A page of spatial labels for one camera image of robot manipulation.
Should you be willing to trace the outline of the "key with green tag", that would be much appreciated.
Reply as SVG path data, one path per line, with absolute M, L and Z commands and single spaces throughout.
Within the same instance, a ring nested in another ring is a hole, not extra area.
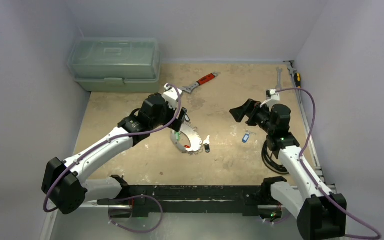
M 181 140 L 181 134 L 179 132 L 174 133 L 176 141 L 179 142 Z

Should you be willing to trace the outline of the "key with blue tag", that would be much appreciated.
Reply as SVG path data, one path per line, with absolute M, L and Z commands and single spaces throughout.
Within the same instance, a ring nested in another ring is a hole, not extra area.
M 243 138 L 242 138 L 242 143 L 247 143 L 247 142 L 249 141 L 251 135 L 256 135 L 256 133 L 251 132 L 251 131 L 249 131 L 249 130 L 246 130 L 246 131 L 245 131 L 245 134 L 244 134 L 244 136 L 243 136 Z

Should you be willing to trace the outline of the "key with white tag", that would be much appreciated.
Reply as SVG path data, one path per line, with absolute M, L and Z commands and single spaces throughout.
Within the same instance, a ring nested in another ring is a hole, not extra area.
M 209 145 L 209 144 L 210 144 L 210 135 L 207 135 L 207 137 L 206 137 L 205 140 L 203 141 L 203 144 L 204 144 L 204 145 Z

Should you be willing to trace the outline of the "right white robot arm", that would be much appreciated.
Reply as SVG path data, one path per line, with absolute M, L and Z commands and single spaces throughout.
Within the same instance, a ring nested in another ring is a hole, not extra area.
M 290 132 L 291 110 L 283 104 L 268 107 L 248 99 L 242 106 L 230 109 L 237 123 L 244 117 L 246 124 L 266 132 L 267 148 L 274 154 L 294 180 L 297 190 L 279 181 L 261 189 L 260 196 L 268 204 L 280 202 L 296 219 L 304 240 L 326 240 L 346 233 L 347 201 L 335 194 L 311 168 L 295 136 Z

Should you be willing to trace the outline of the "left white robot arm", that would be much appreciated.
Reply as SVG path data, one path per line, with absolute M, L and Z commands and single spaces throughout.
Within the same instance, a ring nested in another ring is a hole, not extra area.
M 119 176 L 89 180 L 89 177 L 118 154 L 135 147 L 151 134 L 165 128 L 180 130 L 187 112 L 181 107 L 181 93 L 174 90 L 149 95 L 100 141 L 84 151 L 60 160 L 51 159 L 45 169 L 42 191 L 46 195 L 43 210 L 67 215 L 84 202 L 111 199 L 118 205 L 129 199 L 128 184 Z M 51 210 L 48 201 L 54 204 Z

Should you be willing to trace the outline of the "silver open-end spanner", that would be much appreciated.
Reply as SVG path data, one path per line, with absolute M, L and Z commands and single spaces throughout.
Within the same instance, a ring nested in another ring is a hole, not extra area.
M 275 87 L 276 90 L 282 89 L 282 71 L 283 71 L 282 68 L 276 67 L 276 72 L 277 72 L 277 84 Z

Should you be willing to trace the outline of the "yellow black screwdriver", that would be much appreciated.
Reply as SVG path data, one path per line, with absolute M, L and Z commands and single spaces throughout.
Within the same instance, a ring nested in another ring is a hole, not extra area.
M 301 75 L 298 72 L 294 74 L 294 83 L 296 88 L 302 87 Z

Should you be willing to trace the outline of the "green translucent plastic toolbox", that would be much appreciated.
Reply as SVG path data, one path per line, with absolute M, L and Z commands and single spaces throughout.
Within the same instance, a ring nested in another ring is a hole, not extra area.
M 155 93 L 160 89 L 162 54 L 155 38 L 79 38 L 67 66 L 85 91 Z

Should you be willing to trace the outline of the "red handled adjustable wrench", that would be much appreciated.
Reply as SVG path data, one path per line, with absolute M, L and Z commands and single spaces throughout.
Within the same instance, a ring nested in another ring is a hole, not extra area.
M 196 88 L 198 88 L 199 86 L 201 86 L 205 83 L 208 83 L 209 81 L 213 80 L 214 78 L 218 77 L 219 75 L 220 75 L 219 72 L 212 72 L 212 73 L 202 77 L 198 81 L 194 82 L 193 84 L 191 84 L 189 86 L 180 87 L 179 89 L 182 90 L 183 92 L 191 94 Z

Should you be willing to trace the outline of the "aluminium side rail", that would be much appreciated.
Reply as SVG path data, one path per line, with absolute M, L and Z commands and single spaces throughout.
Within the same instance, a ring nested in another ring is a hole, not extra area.
M 295 73 L 298 72 L 298 70 L 296 68 L 294 68 L 294 61 L 289 60 L 289 61 L 284 61 L 283 63 L 287 67 L 288 75 L 290 76 L 290 80 L 293 84 L 293 88 L 294 89 L 296 88 L 295 95 L 296 95 L 296 99 L 298 101 L 298 106 L 300 108 L 300 112 L 302 115 L 302 120 L 303 120 L 303 123 L 305 125 L 305 131 L 306 131 L 306 136 L 307 136 L 307 140 L 308 140 L 306 146 L 310 149 L 311 161 L 314 163 L 314 172 L 318 177 L 318 181 L 317 181 L 317 183 L 314 183 L 314 186 L 315 186 L 316 190 L 319 190 L 319 189 L 322 189 L 322 187 L 321 187 L 322 183 L 323 183 L 323 185 L 326 184 L 326 180 L 324 177 L 323 169 L 321 167 L 321 164 L 319 161 L 319 156 L 317 154 L 316 147 L 314 145 L 313 136 L 312 136 L 313 127 L 314 127 L 314 120 L 311 120 L 311 119 L 308 120 L 307 113 L 305 111 L 305 107 L 303 104 L 303 96 L 308 97 L 311 103 L 312 103 L 312 97 L 310 96 L 308 91 L 302 90 L 301 88 L 297 88 L 295 86 L 294 75 L 295 75 Z

